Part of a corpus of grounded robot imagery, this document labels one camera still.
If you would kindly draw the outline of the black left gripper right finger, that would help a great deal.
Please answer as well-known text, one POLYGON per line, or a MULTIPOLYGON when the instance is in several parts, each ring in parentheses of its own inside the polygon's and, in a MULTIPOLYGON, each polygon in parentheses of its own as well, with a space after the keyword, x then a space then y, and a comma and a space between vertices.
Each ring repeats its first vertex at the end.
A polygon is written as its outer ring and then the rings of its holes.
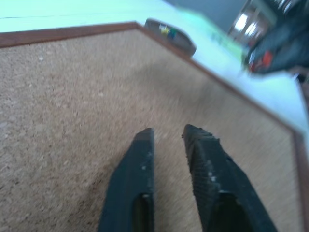
POLYGON ((191 124, 182 138, 203 231, 277 231, 247 175, 218 138, 191 124))

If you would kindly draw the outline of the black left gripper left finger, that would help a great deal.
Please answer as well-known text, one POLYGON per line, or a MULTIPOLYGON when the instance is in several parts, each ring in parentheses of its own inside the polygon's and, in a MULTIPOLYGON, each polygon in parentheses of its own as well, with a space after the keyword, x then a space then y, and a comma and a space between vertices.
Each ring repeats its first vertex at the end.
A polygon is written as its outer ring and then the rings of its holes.
POLYGON ((99 232, 155 230, 154 129, 138 132, 111 175, 99 232))

